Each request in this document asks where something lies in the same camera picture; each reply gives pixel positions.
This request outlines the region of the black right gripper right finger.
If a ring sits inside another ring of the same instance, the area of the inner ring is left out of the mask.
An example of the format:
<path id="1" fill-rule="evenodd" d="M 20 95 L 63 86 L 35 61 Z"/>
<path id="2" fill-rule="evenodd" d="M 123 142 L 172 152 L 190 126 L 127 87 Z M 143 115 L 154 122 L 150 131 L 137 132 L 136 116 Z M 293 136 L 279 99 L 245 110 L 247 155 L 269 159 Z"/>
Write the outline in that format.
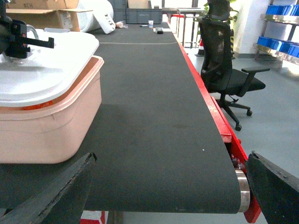
<path id="1" fill-rule="evenodd" d="M 252 152 L 245 162 L 253 195 L 269 224 L 299 222 L 299 179 Z"/>

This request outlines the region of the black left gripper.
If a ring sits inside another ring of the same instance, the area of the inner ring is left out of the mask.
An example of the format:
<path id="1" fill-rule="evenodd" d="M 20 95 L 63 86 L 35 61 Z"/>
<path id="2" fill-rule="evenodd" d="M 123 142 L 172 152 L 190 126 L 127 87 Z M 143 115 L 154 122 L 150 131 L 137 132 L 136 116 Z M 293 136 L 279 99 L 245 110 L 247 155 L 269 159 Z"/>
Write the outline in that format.
<path id="1" fill-rule="evenodd" d="M 30 52 L 29 45 L 54 48 L 52 37 L 47 41 L 27 37 L 28 25 L 7 15 L 6 4 L 9 2 L 9 0 L 0 2 L 0 52 L 8 57 L 25 59 Z"/>

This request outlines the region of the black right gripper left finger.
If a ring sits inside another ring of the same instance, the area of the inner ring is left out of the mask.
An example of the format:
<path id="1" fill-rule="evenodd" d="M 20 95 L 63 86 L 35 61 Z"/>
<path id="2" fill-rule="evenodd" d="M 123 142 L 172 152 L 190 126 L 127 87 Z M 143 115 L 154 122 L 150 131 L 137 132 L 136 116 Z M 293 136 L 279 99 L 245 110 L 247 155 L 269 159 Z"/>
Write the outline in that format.
<path id="1" fill-rule="evenodd" d="M 2 224 L 79 224 L 97 157 L 87 153 L 40 192 L 0 218 Z"/>

